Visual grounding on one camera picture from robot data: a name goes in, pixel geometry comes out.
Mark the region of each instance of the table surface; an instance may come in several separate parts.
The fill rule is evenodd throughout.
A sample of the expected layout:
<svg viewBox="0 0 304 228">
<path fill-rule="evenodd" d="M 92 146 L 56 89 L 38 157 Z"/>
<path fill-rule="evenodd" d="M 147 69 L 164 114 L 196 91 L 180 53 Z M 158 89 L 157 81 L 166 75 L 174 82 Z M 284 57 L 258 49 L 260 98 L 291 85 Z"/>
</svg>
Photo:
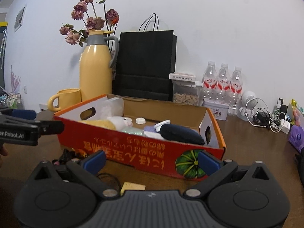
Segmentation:
<svg viewBox="0 0 304 228">
<path fill-rule="evenodd" d="M 44 111 L 37 116 L 49 120 L 52 113 Z M 250 165 L 262 160 L 275 176 L 287 194 L 291 210 L 284 228 L 303 227 L 304 197 L 295 163 L 296 150 L 287 142 L 287 135 L 273 133 L 265 128 L 255 128 L 248 122 L 229 116 L 227 121 L 218 121 L 227 151 L 224 159 L 233 159 L 239 165 Z M 53 160 L 62 154 L 56 135 L 43 136 L 37 147 L 6 145 L 9 155 L 3 157 L 0 169 L 0 227 L 19 227 L 13 216 L 13 198 L 22 183 L 41 160 Z M 185 189 L 195 184 L 193 181 L 175 179 L 135 170 L 133 167 L 107 161 L 102 172 L 115 175 L 121 184 L 125 181 L 143 184 L 146 190 Z"/>
</svg>

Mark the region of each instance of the black paper bag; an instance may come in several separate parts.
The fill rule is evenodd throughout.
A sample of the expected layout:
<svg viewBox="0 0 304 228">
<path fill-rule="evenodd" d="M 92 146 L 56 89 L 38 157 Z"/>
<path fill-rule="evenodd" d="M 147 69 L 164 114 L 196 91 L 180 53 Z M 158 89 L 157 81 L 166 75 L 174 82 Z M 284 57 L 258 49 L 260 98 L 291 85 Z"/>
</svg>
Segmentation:
<svg viewBox="0 0 304 228">
<path fill-rule="evenodd" d="M 172 101 L 175 58 L 173 31 L 121 33 L 113 93 Z"/>
</svg>

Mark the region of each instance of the framed picture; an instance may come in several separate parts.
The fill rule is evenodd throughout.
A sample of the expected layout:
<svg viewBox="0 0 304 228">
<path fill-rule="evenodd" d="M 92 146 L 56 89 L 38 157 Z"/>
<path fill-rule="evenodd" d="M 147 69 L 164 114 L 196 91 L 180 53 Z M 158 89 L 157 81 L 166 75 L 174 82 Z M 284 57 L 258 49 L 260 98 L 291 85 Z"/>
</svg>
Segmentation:
<svg viewBox="0 0 304 228">
<path fill-rule="evenodd" d="M 14 25 L 15 32 L 22 26 L 25 8 L 26 8 L 26 5 L 17 14 L 15 25 Z"/>
</svg>

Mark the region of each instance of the blue gripper pad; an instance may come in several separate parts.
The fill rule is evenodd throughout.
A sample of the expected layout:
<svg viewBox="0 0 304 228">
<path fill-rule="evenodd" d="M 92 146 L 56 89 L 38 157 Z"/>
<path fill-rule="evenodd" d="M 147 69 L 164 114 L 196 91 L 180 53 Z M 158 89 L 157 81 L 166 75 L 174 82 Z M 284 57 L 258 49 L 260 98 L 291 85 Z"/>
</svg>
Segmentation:
<svg viewBox="0 0 304 228">
<path fill-rule="evenodd" d="M 207 152 L 199 152 L 198 159 L 199 167 L 210 176 L 219 170 L 224 163 Z"/>
<path fill-rule="evenodd" d="M 35 120 L 37 113 L 32 110 L 17 110 L 13 109 L 11 116 L 23 118 L 26 120 Z"/>
<path fill-rule="evenodd" d="M 105 166 L 105 161 L 105 152 L 99 150 L 82 160 L 80 166 L 91 174 L 97 175 L 97 173 Z"/>
</svg>

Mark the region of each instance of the pumpkin illustration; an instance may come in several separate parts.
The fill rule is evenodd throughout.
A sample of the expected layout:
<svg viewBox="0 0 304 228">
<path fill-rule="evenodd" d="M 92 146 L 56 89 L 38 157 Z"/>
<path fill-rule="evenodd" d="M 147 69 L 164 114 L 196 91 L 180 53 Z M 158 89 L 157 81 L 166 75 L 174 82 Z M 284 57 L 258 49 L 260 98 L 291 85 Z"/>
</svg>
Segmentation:
<svg viewBox="0 0 304 228">
<path fill-rule="evenodd" d="M 205 176 L 205 172 L 199 168 L 199 163 L 197 161 L 200 151 L 202 150 L 196 149 L 183 152 L 175 161 L 176 172 L 188 179 Z"/>
</svg>

